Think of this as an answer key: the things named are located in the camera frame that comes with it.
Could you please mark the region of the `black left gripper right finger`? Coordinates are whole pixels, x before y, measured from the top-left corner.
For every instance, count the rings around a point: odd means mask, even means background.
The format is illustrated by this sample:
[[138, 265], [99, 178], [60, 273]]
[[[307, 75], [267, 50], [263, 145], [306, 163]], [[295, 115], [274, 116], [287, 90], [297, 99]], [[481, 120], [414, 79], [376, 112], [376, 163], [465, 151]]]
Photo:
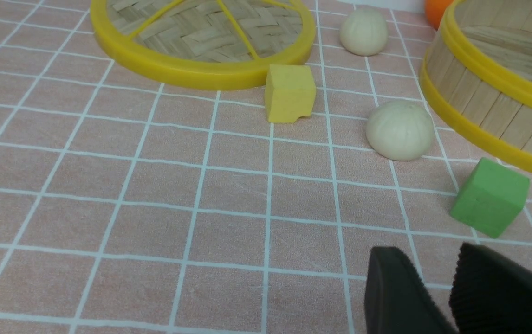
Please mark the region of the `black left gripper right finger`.
[[487, 246], [463, 243], [449, 305], [462, 334], [532, 334], [532, 271]]

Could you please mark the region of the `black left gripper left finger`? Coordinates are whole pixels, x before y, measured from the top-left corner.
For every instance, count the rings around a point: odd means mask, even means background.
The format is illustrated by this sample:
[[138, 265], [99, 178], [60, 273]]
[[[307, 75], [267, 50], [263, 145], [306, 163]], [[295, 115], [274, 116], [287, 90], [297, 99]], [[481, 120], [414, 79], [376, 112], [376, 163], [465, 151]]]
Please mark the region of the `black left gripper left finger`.
[[394, 246], [370, 250], [364, 291], [368, 334], [456, 334], [414, 264]]

